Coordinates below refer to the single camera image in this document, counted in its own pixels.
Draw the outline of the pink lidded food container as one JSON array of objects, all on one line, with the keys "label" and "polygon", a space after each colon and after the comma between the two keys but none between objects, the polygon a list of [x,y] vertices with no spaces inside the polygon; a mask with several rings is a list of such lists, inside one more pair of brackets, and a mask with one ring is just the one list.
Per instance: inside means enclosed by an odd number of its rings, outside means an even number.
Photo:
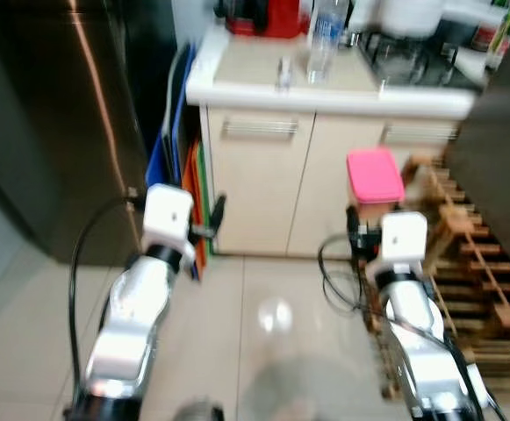
[{"label": "pink lidded food container", "polygon": [[363,222],[377,222],[406,199],[400,168],[388,149],[376,147],[351,151],[346,166],[349,201]]}]

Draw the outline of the grey mini fridge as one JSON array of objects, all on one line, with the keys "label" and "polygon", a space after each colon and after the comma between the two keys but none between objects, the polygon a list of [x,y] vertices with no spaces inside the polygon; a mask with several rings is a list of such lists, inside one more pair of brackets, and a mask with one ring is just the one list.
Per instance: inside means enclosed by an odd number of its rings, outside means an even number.
[{"label": "grey mini fridge", "polygon": [[447,163],[510,256],[510,48],[463,121]]}]

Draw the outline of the large dark steel fridge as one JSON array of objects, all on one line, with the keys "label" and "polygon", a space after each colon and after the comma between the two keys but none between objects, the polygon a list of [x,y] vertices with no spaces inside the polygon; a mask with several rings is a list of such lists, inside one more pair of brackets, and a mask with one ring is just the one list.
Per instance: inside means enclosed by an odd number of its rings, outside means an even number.
[{"label": "large dark steel fridge", "polygon": [[47,256],[145,192],[176,48],[173,0],[0,0],[0,201]]}]

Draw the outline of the beige kitchen cabinet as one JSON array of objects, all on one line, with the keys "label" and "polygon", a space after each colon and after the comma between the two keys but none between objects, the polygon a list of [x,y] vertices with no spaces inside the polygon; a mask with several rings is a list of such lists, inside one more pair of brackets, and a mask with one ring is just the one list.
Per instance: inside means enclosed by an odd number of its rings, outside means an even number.
[{"label": "beige kitchen cabinet", "polygon": [[[280,57],[293,60],[293,85],[276,91]],[[350,205],[346,158],[356,149],[388,149],[403,166],[436,157],[446,145],[384,144],[390,123],[455,125],[471,112],[471,89],[382,88],[358,49],[342,49],[326,80],[307,81],[303,39],[206,32],[186,85],[201,108],[206,179],[226,194],[215,250],[223,255],[312,257],[346,227]],[[226,119],[297,120],[294,137],[222,135]]]}]

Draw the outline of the orange board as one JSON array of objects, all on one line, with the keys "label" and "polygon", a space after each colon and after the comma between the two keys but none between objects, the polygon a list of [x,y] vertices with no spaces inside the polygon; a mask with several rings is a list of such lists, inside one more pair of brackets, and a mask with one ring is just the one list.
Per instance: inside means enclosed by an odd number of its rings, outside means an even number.
[{"label": "orange board", "polygon": [[[201,216],[199,216],[198,193],[196,192],[195,157],[191,152],[191,149],[195,143],[191,145],[190,148],[188,148],[188,153],[185,160],[185,168],[183,168],[182,186],[193,196],[191,223],[193,225],[198,225],[198,221],[201,219]],[[193,268],[191,269],[191,276],[193,276],[193,281],[201,282],[204,269],[206,268],[207,264],[209,264],[210,244],[206,240],[201,240],[199,242],[193,242],[193,246],[195,247],[196,255]]]}]

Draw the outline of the green board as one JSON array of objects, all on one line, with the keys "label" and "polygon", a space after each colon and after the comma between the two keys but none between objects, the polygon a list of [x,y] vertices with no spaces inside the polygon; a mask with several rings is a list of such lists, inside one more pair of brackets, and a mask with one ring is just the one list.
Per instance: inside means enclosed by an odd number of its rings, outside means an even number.
[{"label": "green board", "polygon": [[199,139],[196,140],[196,143],[191,149],[191,152],[195,157],[196,192],[198,193],[199,216],[201,216],[198,224],[206,225],[210,216],[211,186],[209,180],[206,179],[203,141]]}]

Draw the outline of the blue board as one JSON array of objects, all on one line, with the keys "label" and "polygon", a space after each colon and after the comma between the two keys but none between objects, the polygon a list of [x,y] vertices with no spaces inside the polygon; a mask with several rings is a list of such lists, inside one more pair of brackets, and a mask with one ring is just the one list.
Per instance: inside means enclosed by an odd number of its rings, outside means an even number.
[{"label": "blue board", "polygon": [[182,186],[182,175],[188,148],[198,135],[196,112],[187,101],[186,85],[190,76],[196,49],[182,45],[170,63],[168,72],[168,95],[162,117],[162,125],[155,137],[153,152],[147,164],[147,185],[158,183]]}]

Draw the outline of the wooden wine rack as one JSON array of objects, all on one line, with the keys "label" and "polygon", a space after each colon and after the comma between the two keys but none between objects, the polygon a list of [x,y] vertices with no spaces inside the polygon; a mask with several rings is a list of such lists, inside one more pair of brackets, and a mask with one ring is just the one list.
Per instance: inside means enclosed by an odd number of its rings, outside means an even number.
[{"label": "wooden wine rack", "polygon": [[[440,310],[443,331],[477,365],[488,389],[510,398],[510,256],[441,158],[415,155],[399,168],[406,199],[392,211],[426,214],[423,281]],[[367,304],[377,308],[380,288],[364,273],[372,261],[352,265]]]}]

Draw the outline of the small clear glass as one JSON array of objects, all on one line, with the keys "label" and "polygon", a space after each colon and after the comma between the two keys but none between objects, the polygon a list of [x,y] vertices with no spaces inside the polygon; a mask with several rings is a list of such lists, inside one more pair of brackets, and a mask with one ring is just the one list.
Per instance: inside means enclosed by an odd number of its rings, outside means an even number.
[{"label": "small clear glass", "polygon": [[276,91],[286,92],[293,85],[293,60],[290,56],[280,57],[277,67]]}]

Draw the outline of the dark dish rack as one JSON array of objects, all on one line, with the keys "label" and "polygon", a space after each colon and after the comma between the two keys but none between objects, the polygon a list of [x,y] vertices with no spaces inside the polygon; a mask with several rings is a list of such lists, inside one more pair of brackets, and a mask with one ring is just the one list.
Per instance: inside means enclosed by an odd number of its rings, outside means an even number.
[{"label": "dark dish rack", "polygon": [[356,40],[372,75],[382,88],[471,89],[482,84],[456,67],[460,46],[432,36],[399,39],[381,32],[364,33]]}]

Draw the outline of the red kitchen appliance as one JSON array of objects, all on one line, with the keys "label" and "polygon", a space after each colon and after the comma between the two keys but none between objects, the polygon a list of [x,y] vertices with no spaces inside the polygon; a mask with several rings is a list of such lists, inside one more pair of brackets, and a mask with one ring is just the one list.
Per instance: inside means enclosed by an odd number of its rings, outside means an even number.
[{"label": "red kitchen appliance", "polygon": [[216,0],[216,15],[233,35],[295,39],[307,33],[313,0]]}]

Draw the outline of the clear plastic water bottle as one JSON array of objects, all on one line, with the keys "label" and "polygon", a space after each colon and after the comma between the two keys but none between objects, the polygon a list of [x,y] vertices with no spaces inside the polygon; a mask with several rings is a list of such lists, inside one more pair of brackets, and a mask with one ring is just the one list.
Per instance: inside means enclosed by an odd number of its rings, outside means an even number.
[{"label": "clear plastic water bottle", "polygon": [[307,81],[326,80],[328,67],[338,51],[341,34],[352,9],[352,0],[313,0],[312,28],[308,33]]}]

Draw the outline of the white pot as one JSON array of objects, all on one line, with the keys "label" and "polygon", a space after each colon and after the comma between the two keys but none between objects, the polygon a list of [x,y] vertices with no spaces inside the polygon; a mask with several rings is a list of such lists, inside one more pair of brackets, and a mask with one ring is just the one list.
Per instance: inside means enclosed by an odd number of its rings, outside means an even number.
[{"label": "white pot", "polygon": [[446,0],[382,0],[378,21],[387,35],[426,39],[434,35]]}]

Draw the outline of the green white package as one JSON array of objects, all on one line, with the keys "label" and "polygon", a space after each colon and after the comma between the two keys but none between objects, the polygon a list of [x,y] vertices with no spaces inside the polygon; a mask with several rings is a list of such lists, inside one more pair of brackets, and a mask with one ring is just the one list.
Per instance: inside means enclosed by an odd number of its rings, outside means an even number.
[{"label": "green white package", "polygon": [[500,62],[504,59],[507,49],[510,48],[510,0],[494,0],[493,4],[502,3],[506,7],[506,12],[502,24],[499,25],[490,47],[487,49],[485,67],[491,71],[495,71],[499,67]]}]

